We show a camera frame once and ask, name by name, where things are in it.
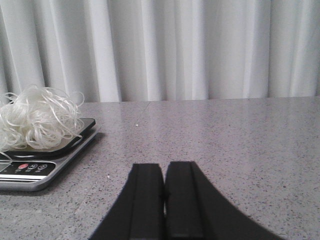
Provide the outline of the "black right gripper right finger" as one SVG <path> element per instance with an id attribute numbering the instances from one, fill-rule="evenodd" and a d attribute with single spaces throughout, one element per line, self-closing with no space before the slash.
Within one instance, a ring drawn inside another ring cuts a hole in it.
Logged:
<path id="1" fill-rule="evenodd" d="M 169 240 L 279 240 L 233 206 L 192 161 L 173 161 L 166 179 Z"/>

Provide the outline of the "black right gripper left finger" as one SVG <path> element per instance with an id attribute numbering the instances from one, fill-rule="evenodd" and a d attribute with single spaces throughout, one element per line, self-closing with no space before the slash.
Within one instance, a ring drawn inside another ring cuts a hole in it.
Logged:
<path id="1" fill-rule="evenodd" d="M 91 240 L 163 240 L 164 181 L 156 163 L 134 164 Z"/>

